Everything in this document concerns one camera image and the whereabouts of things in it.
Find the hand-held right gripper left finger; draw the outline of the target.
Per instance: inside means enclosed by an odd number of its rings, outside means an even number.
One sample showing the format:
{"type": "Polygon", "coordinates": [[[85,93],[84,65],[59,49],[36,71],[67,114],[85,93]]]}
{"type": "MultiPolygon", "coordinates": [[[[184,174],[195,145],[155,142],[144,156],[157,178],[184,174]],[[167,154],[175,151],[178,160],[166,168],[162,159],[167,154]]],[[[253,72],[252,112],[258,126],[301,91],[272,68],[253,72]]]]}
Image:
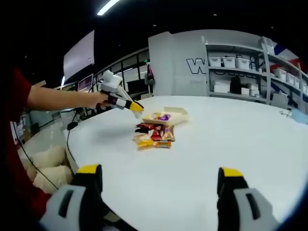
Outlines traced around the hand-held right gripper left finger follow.
{"type": "Polygon", "coordinates": [[[70,184],[63,185],[46,204],[40,219],[45,231],[102,231],[108,207],[102,200],[100,164],[81,167],[70,184]]]}

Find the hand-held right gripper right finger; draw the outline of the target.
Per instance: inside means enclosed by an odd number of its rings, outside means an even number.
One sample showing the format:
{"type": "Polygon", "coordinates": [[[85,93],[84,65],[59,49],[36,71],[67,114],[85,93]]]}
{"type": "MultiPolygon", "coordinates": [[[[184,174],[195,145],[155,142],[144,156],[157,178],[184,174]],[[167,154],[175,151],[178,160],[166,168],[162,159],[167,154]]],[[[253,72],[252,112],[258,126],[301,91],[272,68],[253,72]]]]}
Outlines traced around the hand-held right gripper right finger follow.
{"type": "Polygon", "coordinates": [[[233,168],[218,170],[217,210],[219,231],[274,231],[279,223],[271,203],[243,174],[233,168]]]}

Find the person's left hand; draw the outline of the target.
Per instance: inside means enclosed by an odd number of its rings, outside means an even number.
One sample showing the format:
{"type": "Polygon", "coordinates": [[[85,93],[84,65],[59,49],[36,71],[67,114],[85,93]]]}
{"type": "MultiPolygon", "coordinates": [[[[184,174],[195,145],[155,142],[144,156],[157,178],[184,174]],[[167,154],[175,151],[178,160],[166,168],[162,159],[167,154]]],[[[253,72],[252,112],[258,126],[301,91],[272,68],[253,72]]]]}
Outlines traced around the person's left hand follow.
{"type": "Polygon", "coordinates": [[[101,92],[92,93],[94,109],[105,110],[107,107],[111,107],[111,103],[108,101],[109,95],[101,92]]]}

